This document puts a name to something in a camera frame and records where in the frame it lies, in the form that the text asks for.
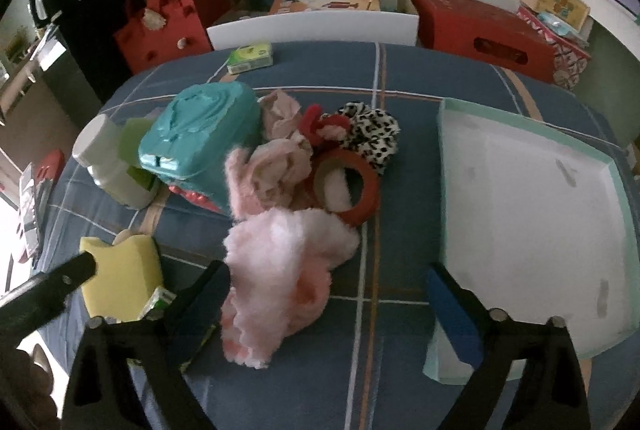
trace white plastic bottle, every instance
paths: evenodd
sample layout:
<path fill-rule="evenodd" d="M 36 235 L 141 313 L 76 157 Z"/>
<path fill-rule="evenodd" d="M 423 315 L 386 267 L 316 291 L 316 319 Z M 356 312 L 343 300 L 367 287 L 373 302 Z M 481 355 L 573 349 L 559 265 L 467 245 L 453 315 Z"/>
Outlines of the white plastic bottle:
<path fill-rule="evenodd" d="M 118 203 L 142 210 L 156 196 L 158 178 L 130 166 L 118 156 L 121 129 L 106 115 L 98 115 L 82 130 L 72 151 L 95 184 Z"/>

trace white board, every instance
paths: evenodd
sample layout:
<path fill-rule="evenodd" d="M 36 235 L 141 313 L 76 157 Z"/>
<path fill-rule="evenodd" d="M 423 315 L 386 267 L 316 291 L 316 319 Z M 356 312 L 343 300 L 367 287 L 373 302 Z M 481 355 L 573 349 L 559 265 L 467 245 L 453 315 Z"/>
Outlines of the white board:
<path fill-rule="evenodd" d="M 564 317 L 579 358 L 631 334 L 640 264 L 613 160 L 527 118 L 450 102 L 462 104 L 440 111 L 444 264 L 454 279 L 514 320 Z M 428 358 L 425 372 L 444 383 L 472 372 L 441 328 Z"/>
<path fill-rule="evenodd" d="M 418 16 L 365 10 L 315 10 L 236 20 L 207 28 L 213 49 L 257 42 L 351 40 L 415 46 Z"/>

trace yellow sponge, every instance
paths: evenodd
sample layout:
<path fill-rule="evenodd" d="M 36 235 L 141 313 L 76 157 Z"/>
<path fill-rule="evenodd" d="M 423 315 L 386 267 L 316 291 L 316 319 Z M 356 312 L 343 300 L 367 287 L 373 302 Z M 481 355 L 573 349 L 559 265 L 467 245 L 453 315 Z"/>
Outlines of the yellow sponge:
<path fill-rule="evenodd" d="M 138 319 L 156 287 L 162 286 L 160 259 L 149 235 L 118 236 L 114 243 L 80 239 L 80 251 L 89 251 L 97 263 L 95 276 L 82 285 L 82 296 L 89 316 L 129 322 Z"/>

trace black and white spotted fabric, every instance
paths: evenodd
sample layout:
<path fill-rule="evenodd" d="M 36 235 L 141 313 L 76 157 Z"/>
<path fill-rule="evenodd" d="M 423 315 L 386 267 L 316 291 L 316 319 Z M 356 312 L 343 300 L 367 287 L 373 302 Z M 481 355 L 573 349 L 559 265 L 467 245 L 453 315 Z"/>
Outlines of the black and white spotted fabric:
<path fill-rule="evenodd" d="M 361 155 L 382 175 L 389 157 L 398 152 L 398 121 L 363 102 L 348 102 L 338 109 L 338 114 L 351 120 L 351 133 L 340 146 Z"/>

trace teal plastic box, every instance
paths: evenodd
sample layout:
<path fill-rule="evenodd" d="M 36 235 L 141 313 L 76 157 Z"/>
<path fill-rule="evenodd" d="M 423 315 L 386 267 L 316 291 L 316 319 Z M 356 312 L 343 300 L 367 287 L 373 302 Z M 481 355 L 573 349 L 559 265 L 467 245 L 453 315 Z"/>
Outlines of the teal plastic box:
<path fill-rule="evenodd" d="M 262 142 L 254 90 L 235 81 L 197 84 L 180 92 L 138 147 L 143 168 L 168 185 L 205 195 L 229 212 L 226 155 Z"/>

